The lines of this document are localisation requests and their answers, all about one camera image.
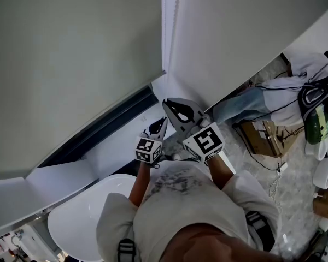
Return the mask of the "white rectangular block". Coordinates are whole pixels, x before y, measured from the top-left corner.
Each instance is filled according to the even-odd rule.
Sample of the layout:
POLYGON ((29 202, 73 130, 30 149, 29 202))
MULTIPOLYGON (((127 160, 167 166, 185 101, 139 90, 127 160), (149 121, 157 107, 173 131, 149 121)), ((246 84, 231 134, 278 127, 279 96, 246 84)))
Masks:
POLYGON ((226 164, 226 166, 230 169, 230 171, 235 174, 236 171, 234 169, 234 167, 232 166, 231 162, 229 161, 227 155, 225 154, 224 151, 220 151, 219 152, 219 156, 221 157, 221 159, 224 161, 224 163, 226 164))

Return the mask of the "white ceramic basin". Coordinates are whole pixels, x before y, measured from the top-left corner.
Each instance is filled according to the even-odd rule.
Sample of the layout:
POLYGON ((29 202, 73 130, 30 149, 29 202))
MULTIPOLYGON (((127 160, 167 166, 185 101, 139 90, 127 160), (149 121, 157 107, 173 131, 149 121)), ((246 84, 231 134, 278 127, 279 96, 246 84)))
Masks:
POLYGON ((313 184, 321 189, 328 189, 328 157, 319 162, 313 175, 313 184))

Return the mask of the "white window sill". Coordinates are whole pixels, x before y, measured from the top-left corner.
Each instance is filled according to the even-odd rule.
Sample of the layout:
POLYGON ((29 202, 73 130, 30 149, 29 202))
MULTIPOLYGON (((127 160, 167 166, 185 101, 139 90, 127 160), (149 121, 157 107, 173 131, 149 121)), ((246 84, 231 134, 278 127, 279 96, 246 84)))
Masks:
POLYGON ((79 161, 36 168, 26 178, 0 180, 0 233, 133 161, 136 137, 163 116, 162 105, 157 103, 79 161))

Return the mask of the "dark-framed glass window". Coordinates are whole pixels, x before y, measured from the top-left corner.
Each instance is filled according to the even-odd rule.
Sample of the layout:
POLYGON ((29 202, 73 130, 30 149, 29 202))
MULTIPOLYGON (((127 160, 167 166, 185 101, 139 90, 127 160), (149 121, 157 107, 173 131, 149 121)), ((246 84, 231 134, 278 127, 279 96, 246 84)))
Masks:
POLYGON ((70 138, 40 165, 41 168, 79 160, 105 138, 157 104, 150 86, 142 88, 70 138))

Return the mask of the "large brown cardboard box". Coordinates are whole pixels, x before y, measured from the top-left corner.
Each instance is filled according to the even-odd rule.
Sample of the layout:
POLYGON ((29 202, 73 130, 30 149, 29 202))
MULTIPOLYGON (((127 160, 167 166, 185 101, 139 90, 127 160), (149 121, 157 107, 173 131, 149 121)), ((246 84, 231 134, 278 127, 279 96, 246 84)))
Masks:
POLYGON ((237 125, 237 133, 253 154, 273 158, 284 157, 303 131, 302 123, 291 127, 276 126, 268 121, 243 122, 237 125))

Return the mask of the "person's right forearm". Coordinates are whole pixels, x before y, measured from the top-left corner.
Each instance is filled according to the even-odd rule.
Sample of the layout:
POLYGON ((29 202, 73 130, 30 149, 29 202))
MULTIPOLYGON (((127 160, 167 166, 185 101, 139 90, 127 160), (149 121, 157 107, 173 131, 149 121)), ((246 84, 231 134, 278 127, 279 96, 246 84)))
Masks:
POLYGON ((207 165, 214 184, 222 190, 228 181, 234 176, 234 173, 218 154, 207 160, 207 165))

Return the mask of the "person's left forearm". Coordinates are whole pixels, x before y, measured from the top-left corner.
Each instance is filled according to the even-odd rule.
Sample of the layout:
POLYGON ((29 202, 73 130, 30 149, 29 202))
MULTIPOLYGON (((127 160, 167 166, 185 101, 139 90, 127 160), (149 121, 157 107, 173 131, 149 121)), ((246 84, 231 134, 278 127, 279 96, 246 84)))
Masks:
POLYGON ((151 166, 147 163, 141 162, 139 171, 129 195, 129 200, 136 207, 139 207, 143 201, 145 192, 150 182, 151 166))

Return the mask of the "white roller blind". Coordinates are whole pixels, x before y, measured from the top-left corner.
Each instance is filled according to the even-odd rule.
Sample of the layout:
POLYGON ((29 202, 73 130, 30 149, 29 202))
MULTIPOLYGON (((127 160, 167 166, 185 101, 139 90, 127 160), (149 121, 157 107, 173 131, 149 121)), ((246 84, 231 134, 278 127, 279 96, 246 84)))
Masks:
POLYGON ((0 0, 0 180, 161 74, 161 0, 0 0))

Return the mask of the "cluttered white shelf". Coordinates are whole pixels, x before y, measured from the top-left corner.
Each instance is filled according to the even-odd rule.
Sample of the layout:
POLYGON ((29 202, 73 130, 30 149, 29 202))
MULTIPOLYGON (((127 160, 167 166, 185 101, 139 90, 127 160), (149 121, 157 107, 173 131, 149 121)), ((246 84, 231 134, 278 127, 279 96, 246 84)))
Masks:
POLYGON ((20 251, 36 262, 60 262, 61 250, 45 223, 28 223, 0 237, 0 255, 20 251))

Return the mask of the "black stand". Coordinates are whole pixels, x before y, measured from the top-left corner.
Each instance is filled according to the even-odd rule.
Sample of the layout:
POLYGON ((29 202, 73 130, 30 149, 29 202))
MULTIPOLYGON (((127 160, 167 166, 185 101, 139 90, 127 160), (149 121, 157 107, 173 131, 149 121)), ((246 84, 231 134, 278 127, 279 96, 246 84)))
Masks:
POLYGON ((328 230, 317 230, 307 249, 301 254, 298 262, 321 262, 323 255, 326 253, 325 249, 328 244, 328 230))

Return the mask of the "operator in white shirt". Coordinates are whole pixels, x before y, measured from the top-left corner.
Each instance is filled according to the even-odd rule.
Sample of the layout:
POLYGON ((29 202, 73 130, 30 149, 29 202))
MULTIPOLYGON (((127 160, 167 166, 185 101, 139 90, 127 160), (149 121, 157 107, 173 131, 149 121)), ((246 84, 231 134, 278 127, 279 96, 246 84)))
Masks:
POLYGON ((278 208, 248 171, 233 174, 223 188, 194 161, 163 161, 139 206, 120 193, 108 194, 96 228, 96 241, 105 262, 118 262, 121 240, 130 239, 136 262, 159 262, 175 234, 192 224, 208 224, 252 248, 263 240, 248 221, 256 212, 277 238, 281 229, 278 208))

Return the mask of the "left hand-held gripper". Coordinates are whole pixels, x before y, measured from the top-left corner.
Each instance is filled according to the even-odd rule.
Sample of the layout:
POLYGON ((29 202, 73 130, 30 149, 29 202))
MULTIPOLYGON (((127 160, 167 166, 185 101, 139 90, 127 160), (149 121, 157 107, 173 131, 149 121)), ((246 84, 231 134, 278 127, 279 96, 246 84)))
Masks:
POLYGON ((136 139, 135 159, 147 164, 154 164, 162 154, 162 141, 165 137, 168 118, 162 117, 152 123, 147 133, 142 132, 136 139))

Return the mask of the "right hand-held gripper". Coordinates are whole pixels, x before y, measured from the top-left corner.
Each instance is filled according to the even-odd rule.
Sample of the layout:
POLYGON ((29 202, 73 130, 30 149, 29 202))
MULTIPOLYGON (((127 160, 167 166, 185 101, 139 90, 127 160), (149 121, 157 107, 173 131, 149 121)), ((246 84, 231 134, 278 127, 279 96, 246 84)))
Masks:
POLYGON ((225 140, 221 131, 215 122, 210 121, 208 115, 203 115, 203 110, 196 102, 184 98, 168 98, 162 101, 162 107, 180 135, 185 132, 185 120, 200 119, 183 140, 183 148, 199 162, 205 163, 222 151, 225 140))

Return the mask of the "white bathtub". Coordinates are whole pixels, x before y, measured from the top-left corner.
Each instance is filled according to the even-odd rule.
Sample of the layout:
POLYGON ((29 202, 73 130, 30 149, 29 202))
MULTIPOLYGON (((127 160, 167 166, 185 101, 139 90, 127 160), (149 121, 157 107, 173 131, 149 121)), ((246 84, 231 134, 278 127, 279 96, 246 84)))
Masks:
POLYGON ((96 226, 106 198, 109 193, 128 197, 135 180, 132 175, 110 175, 54 208, 48 216, 48 228, 59 248, 82 262, 102 262, 96 226))

